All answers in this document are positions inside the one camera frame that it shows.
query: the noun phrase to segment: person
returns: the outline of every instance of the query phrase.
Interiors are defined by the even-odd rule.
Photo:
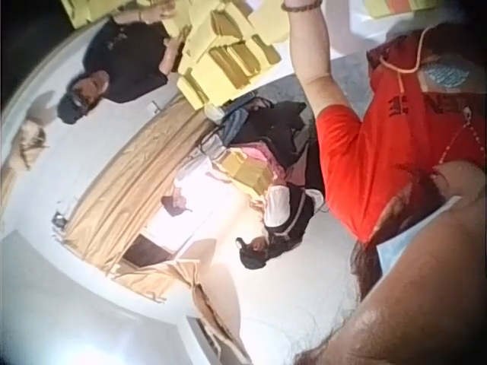
[[[295,363],[455,363],[485,334],[485,193],[467,204],[485,186],[485,59],[460,24],[399,36],[367,54],[374,96],[360,120],[333,80],[321,4],[283,9],[326,202],[358,239],[362,302]],[[408,245],[387,265],[377,248],[394,239]]]
[[[299,174],[303,175],[302,185],[296,177]],[[323,207],[324,199],[318,143],[309,141],[288,181],[277,179],[267,191],[265,234],[249,244],[241,237],[235,240],[242,265],[249,270],[263,268],[270,259],[295,248],[302,242],[311,218]]]
[[[75,124],[102,99],[128,103],[164,86],[177,70],[187,30],[170,38],[161,20],[173,16],[173,2],[113,15],[99,30],[58,104],[58,117]]]
[[[240,107],[228,108],[231,113],[224,117],[215,132],[205,138],[196,155],[177,171],[172,193],[161,198],[162,206],[172,217],[192,210],[188,208],[188,199],[183,192],[188,176],[210,175],[223,183],[230,183],[224,172],[215,166],[215,161],[224,156],[228,147],[241,148],[245,153],[265,158],[273,173],[281,178],[299,158],[290,136],[304,125],[299,116],[303,110],[302,103],[285,101],[273,104],[262,97],[245,97],[243,100],[246,100],[243,105],[240,100],[235,100]]]

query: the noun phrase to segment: red shirt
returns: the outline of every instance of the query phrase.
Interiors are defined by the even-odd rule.
[[[372,74],[374,99],[363,122],[346,106],[324,109],[317,118],[320,162],[330,211],[366,243],[387,203],[406,187],[400,166],[431,171],[473,111],[472,124],[485,147],[485,95],[423,92],[416,74],[380,66]],[[469,160],[485,169],[485,155],[464,129],[444,162]]]

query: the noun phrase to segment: beaded bracelet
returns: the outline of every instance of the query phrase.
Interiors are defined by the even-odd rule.
[[[302,13],[303,11],[309,11],[319,8],[323,4],[323,0],[316,0],[314,3],[303,6],[289,7],[284,2],[281,5],[281,9],[288,13]]]

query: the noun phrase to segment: beige curtain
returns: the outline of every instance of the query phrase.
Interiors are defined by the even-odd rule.
[[[120,275],[114,281],[158,302],[164,301],[167,290],[179,281],[191,290],[193,302],[202,315],[205,328],[231,348],[241,363],[251,363],[247,352],[215,312],[199,283],[199,260],[168,261]]]
[[[109,272],[161,206],[179,163],[211,127],[203,113],[175,97],[88,189],[66,227],[65,244]]]
[[[46,148],[45,143],[46,133],[43,127],[34,120],[25,119],[12,141],[10,153],[0,171],[2,178],[0,214],[2,219],[19,173],[30,170],[40,153]]]

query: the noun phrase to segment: necklace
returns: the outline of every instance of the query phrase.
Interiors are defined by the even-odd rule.
[[[484,158],[487,159],[487,156],[485,155],[485,148],[482,146],[482,143],[480,142],[480,137],[473,128],[472,125],[472,110],[466,106],[463,108],[463,116],[465,117],[465,122],[461,125],[461,127],[458,129],[457,133],[455,133],[454,137],[451,139],[451,142],[448,144],[448,146],[444,149],[443,154],[441,155],[439,164],[441,165],[444,162],[445,157],[448,154],[448,151],[451,149],[455,141],[457,140],[458,136],[463,132],[464,129],[469,129],[470,132],[472,133],[472,136],[475,138],[477,144],[480,147],[480,151],[484,154]]]

